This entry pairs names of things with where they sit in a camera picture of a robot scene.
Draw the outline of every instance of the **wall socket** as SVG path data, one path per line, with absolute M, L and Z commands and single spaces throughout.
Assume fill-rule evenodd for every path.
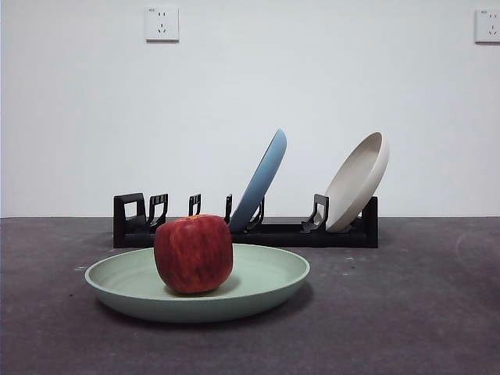
M 146 41 L 179 41 L 179 8 L 149 6 L 144 15 Z
M 476 43 L 500 44 L 500 9 L 476 11 Z

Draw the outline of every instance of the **plate rim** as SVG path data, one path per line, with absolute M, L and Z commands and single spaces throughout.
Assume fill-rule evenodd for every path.
M 233 243 L 233 245 L 238 245 L 238 246 L 243 246 L 243 247 L 253 247 L 253 248 L 255 248 L 255 247 L 257 247 L 257 248 L 267 248 L 267 249 L 272 249 L 274 251 L 277 250 L 279 252 L 286 253 L 287 255 L 292 255 L 292 256 L 296 257 L 297 259 L 301 260 L 305 264 L 305 270 L 299 276 L 295 277 L 293 280 L 287 282 L 286 284 L 284 284 L 284 285 L 282 285 L 280 287 L 269 289 L 267 291 L 259 291 L 259 292 L 256 292 L 256 293 L 250 293 L 250 294 L 244 294 L 244 295 L 233 295 L 233 296 L 217 295 L 217 296 L 199 296 L 199 297 L 188 297 L 188 296 L 184 297 L 184 296 L 182 296 L 182 297 L 179 297 L 179 298 L 149 298 L 149 297 L 141 297 L 141 296 L 137 296 L 137 295 L 128 295 L 128 294 L 125 294 L 125 293 L 119 293 L 117 291 L 114 291 L 113 289 L 110 289 L 110 288 L 107 288 L 107 287 L 103 287 L 103 286 L 95 283 L 91 279 L 91 277 L 90 277 L 91 271 L 94 268 L 96 268 L 99 265 L 101 265 L 102 263 L 108 262 L 109 260 L 117 258 L 117 257 L 120 257 L 120 256 L 128 255 L 130 253 L 154 251 L 154 248 L 140 248 L 140 249 L 133 250 L 133 251 L 130 251 L 130 252 L 123 252 L 121 254 L 112 255 L 112 256 L 110 256 L 108 258 L 104 258 L 104 259 L 101 259 L 101 260 L 93 263 L 91 266 L 89 266 L 85 270 L 84 279 L 87 281 L 87 283 L 91 287 L 93 287 L 97 291 L 105 292 L 105 293 L 108 293 L 108 294 L 111 294 L 111 295 L 120 296 L 120 297 L 124 297 L 124 298 L 136 298 L 136 299 L 140 299 L 140 300 L 143 300 L 143 301 L 168 302 L 168 303 L 170 303 L 170 302 L 172 302 L 172 303 L 177 303 L 177 302 L 211 302 L 211 301 L 221 301 L 221 300 L 230 301 L 231 299 L 239 299 L 239 298 L 251 298 L 253 296 L 265 295 L 265 294 L 268 294 L 268 293 L 273 293 L 273 292 L 276 292 L 276 291 L 280 291 L 280 290 L 283 290 L 285 288 L 289 288 L 289 287 L 297 284 L 298 282 L 304 280 L 307 277 L 307 275 L 309 274 L 310 270 L 311 270 L 311 266 L 309 265 L 309 262 L 307 261 L 307 259 L 305 259 L 304 257 L 300 256 L 299 254 L 295 254 L 294 252 L 289 252 L 288 250 L 283 250 L 282 248 L 274 248 L 274 247 L 271 247 L 271 246 L 262 246 L 262 245 L 241 244 L 241 243 Z

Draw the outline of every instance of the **blue plate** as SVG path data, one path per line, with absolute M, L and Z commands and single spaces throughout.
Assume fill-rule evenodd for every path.
M 287 138 L 284 132 L 278 129 L 259 166 L 255 170 L 245 193 L 243 193 L 240 204 L 230 219 L 229 229 L 231 232 L 243 230 L 252 219 L 253 214 L 259 207 L 260 201 L 263 200 L 267 189 L 269 189 L 271 182 L 273 182 L 273 178 L 280 167 L 286 149 Z

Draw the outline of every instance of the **dark gray carpet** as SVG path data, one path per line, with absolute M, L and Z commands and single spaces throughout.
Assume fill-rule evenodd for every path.
M 379 249 L 288 248 L 307 284 L 226 323 L 103 306 L 111 219 L 2 220 L 2 374 L 500 374 L 500 218 L 380 219 Z

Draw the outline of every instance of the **plate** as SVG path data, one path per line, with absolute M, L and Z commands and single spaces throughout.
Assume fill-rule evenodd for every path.
M 389 160 L 389 145 L 381 133 L 366 137 L 345 160 L 325 195 L 330 199 L 327 231 L 346 229 L 377 189 Z
M 233 244 L 231 275 L 214 291 L 179 295 L 156 271 L 152 248 L 97 262 L 85 280 L 98 299 L 120 313 L 144 320 L 205 323 L 260 313 L 289 299 L 305 282 L 309 264 L 279 248 Z
M 273 182 L 286 149 L 287 138 L 284 132 L 278 129 L 248 183 L 240 203 L 234 210 L 234 214 L 229 221 L 231 232 L 243 230 L 252 219 L 253 214 L 259 207 L 259 203 L 263 200 L 267 189 Z

